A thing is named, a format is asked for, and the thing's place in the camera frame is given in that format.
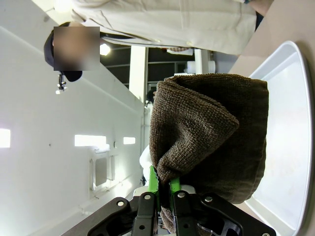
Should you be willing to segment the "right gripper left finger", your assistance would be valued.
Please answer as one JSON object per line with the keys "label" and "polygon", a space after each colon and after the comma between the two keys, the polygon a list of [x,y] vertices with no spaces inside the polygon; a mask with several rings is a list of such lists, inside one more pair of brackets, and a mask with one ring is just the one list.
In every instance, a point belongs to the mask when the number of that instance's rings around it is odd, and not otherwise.
{"label": "right gripper left finger", "polygon": [[134,220],[135,236],[154,236],[158,231],[159,193],[158,177],[154,167],[150,167],[148,186],[134,190],[138,197],[138,211]]}

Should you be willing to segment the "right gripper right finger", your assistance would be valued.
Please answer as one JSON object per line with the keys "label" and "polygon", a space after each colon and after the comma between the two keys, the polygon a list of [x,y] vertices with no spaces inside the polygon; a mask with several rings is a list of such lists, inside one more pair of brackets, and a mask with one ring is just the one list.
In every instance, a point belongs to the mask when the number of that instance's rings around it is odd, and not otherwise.
{"label": "right gripper right finger", "polygon": [[190,194],[184,190],[179,179],[170,182],[170,203],[177,236],[196,236],[197,229],[192,214]]}

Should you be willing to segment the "person's left hand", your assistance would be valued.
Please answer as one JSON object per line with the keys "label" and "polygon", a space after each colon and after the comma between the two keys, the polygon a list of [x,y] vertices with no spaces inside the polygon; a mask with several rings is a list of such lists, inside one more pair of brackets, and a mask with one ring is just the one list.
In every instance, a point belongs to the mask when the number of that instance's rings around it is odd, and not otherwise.
{"label": "person's left hand", "polygon": [[260,15],[265,16],[274,0],[253,0],[251,6]]}

